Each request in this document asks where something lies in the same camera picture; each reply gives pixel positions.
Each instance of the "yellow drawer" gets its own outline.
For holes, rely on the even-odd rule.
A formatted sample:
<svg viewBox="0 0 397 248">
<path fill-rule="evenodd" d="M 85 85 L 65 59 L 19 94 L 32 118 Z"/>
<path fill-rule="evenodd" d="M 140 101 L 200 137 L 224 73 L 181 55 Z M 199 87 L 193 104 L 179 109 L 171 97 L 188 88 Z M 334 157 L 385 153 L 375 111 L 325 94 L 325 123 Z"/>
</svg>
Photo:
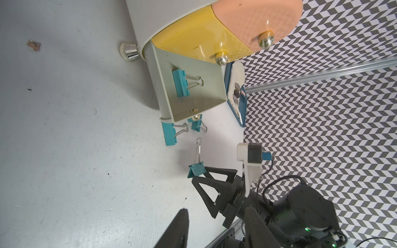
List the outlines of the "yellow drawer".
<svg viewBox="0 0 397 248">
<path fill-rule="evenodd" d="M 215 63 L 215 54 L 226 51 L 229 62 L 253 52 L 214 15 L 211 6 L 201 8 L 163 29 L 152 38 L 159 49 Z"/>
</svg>

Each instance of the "blue tray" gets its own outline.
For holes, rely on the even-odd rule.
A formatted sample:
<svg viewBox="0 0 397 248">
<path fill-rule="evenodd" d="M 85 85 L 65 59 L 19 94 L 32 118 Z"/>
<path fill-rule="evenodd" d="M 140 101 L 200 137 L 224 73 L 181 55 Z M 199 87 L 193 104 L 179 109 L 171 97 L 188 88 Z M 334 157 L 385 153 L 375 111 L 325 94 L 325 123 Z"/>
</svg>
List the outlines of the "blue tray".
<svg viewBox="0 0 397 248">
<path fill-rule="evenodd" d="M 226 64 L 226 72 L 225 72 L 225 88 L 226 88 L 226 94 L 229 89 L 229 83 L 230 83 L 230 73 L 231 73 L 231 66 L 233 65 L 233 62 L 227 63 Z M 234 116 L 236 117 L 237 121 L 239 122 L 241 127 L 245 127 L 245 115 L 247 113 L 247 93 L 245 92 L 244 86 L 241 87 L 241 90 L 244 91 L 246 94 L 245 96 L 241 95 L 240 96 L 240 101 L 239 101 L 239 110 L 241 114 L 241 120 L 243 123 L 240 122 L 240 118 L 238 117 L 236 111 L 234 111 L 234 108 L 230 102 L 229 99 L 227 99 L 227 103 L 230 106 L 230 109 L 232 110 Z"/>
</svg>

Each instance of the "white cloth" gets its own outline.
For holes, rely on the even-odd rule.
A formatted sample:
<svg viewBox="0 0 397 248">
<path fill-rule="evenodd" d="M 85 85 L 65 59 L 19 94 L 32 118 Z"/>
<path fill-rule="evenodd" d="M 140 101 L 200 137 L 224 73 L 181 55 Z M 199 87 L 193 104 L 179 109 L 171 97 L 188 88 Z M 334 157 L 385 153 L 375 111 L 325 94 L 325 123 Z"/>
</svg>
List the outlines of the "white cloth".
<svg viewBox="0 0 397 248">
<path fill-rule="evenodd" d="M 241 88 L 241 86 L 244 85 L 244 82 L 245 82 L 245 71 L 244 71 L 243 63 L 241 63 L 240 60 L 236 60 L 236 61 L 234 61 L 233 65 L 231 66 L 229 89 L 227 90 L 227 98 L 230 100 L 231 105 L 233 106 L 234 110 L 240 117 L 241 123 L 243 121 L 241 120 L 239 104 L 234 102 L 233 94 L 234 94 L 234 90 L 236 89 L 234 84 L 238 83 Z"/>
</svg>

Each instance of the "open drawer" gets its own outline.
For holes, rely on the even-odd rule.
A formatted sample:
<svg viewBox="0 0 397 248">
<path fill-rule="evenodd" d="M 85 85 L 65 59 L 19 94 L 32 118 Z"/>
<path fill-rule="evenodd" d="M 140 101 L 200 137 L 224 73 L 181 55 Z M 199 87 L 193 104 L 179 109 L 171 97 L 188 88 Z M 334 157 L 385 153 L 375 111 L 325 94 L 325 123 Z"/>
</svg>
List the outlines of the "open drawer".
<svg viewBox="0 0 397 248">
<path fill-rule="evenodd" d="M 148 42 L 143 48 L 161 121 L 179 122 L 227 101 L 222 68 L 215 64 L 156 48 Z M 202 77 L 204 86 L 189 89 L 189 96 L 178 97 L 172 71 L 184 70 L 186 76 Z"/>
</svg>

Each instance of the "metal frame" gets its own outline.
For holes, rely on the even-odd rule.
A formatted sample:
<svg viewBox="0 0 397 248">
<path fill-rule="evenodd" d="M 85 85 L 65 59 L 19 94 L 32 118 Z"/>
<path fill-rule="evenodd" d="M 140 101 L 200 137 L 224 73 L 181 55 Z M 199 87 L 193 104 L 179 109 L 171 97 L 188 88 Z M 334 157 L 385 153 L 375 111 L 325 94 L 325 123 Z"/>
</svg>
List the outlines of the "metal frame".
<svg viewBox="0 0 397 248">
<path fill-rule="evenodd" d="M 232 228 L 234 228 L 234 236 L 238 240 L 243 240 L 243 233 L 241 232 L 241 225 L 243 224 L 242 219 L 238 219 L 230 226 L 229 229 L 226 229 L 218 237 L 216 237 L 211 243 L 209 243 L 205 248 L 212 248 L 214 244 L 216 244 L 219 240 L 221 240 L 225 234 Z"/>
<path fill-rule="evenodd" d="M 381 60 L 374 60 L 374 61 L 370 61 L 370 62 L 360 63 L 360 64 L 355 64 L 355 65 L 350 65 L 350 66 L 341 67 L 341 68 L 337 68 L 337 69 L 331 69 L 331 70 L 311 73 L 308 75 L 297 76 L 297 77 L 293 77 L 293 78 L 289 78 L 289 79 L 276 80 L 276 81 L 273 81 L 270 83 L 264 83 L 264 84 L 260 84 L 260 85 L 254 85 L 254 86 L 247 86 L 247 87 L 245 87 L 245 92 L 247 94 L 250 94 L 250 93 L 254 93 L 254 92 L 271 90 L 271 89 L 275 89 L 275 88 L 288 87 L 288 86 L 293 86 L 293 85 L 300 85 L 300 84 L 311 83 L 311 82 L 316 82 L 316 81 L 321 81 L 321 80 L 326 80 L 326 79 L 332 79 L 332 78 L 336 78 L 336 77 L 342 77 L 342 76 L 356 74 L 356 73 L 365 72 L 365 71 L 373 71 L 373 70 L 377 70 L 377 69 L 389 68 L 392 66 L 397 66 L 397 56 L 394 56 L 391 58 L 386 58 L 386 59 L 381 59 Z"/>
</svg>

